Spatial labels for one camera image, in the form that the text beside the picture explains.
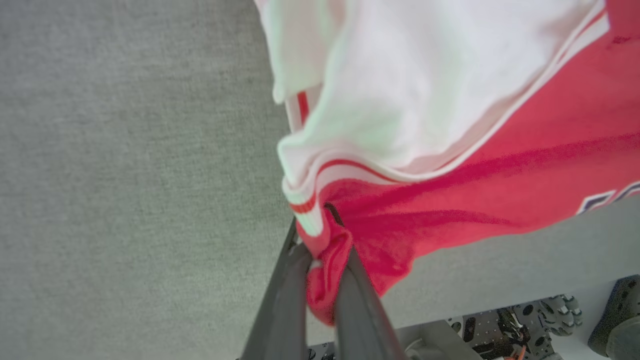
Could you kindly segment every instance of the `basketball jersey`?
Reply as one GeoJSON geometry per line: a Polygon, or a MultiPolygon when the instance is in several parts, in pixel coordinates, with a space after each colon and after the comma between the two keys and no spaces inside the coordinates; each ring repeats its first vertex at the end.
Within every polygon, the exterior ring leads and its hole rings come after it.
{"type": "Polygon", "coordinates": [[[382,295],[416,257],[640,192],[636,2],[323,4],[259,3],[322,321],[351,246],[382,295]]]}

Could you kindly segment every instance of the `gray carpet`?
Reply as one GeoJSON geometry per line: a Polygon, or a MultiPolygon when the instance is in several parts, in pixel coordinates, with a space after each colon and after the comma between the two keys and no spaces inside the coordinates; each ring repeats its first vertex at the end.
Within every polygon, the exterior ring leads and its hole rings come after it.
{"type": "MultiPolygon", "coordinates": [[[[286,133],[249,0],[1,1],[0,358],[235,359],[286,133]]],[[[639,205],[442,250],[384,303],[404,326],[631,274],[639,205]]]]}

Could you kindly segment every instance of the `white fabric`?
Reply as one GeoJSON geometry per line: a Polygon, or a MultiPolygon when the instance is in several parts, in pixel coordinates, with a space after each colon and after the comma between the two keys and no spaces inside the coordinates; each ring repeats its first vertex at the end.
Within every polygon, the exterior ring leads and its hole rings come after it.
{"type": "MultiPolygon", "coordinates": [[[[397,181],[450,171],[609,29],[606,17],[591,21],[603,0],[268,0],[259,7],[274,98],[287,102],[294,131],[278,144],[292,204],[322,188],[318,172],[331,160],[397,181]],[[312,110],[304,126],[291,104],[302,91],[312,110]]],[[[354,171],[321,182],[362,173],[354,171]]],[[[310,234],[321,230],[313,211],[297,216],[310,234]]]]}

